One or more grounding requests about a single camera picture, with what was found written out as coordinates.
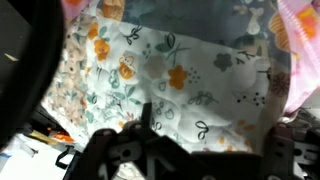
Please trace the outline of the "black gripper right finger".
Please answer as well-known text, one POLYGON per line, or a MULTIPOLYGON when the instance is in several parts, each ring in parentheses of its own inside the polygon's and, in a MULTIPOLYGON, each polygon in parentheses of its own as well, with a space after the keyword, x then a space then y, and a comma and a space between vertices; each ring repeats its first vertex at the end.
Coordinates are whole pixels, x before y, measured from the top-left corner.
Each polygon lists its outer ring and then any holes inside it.
POLYGON ((274 126, 264 145, 261 179, 320 180, 320 129, 274 126))

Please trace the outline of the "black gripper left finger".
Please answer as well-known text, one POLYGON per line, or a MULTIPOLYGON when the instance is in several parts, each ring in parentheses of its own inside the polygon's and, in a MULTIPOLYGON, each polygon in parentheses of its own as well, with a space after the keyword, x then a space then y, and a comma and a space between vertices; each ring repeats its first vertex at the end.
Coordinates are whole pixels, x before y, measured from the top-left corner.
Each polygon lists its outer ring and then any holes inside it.
POLYGON ((183 180, 175 154, 182 149, 151 129, 152 104, 143 105, 141 119, 125 124, 120 133, 100 129, 80 156, 71 180, 113 180, 125 163, 132 163, 145 180, 183 180))

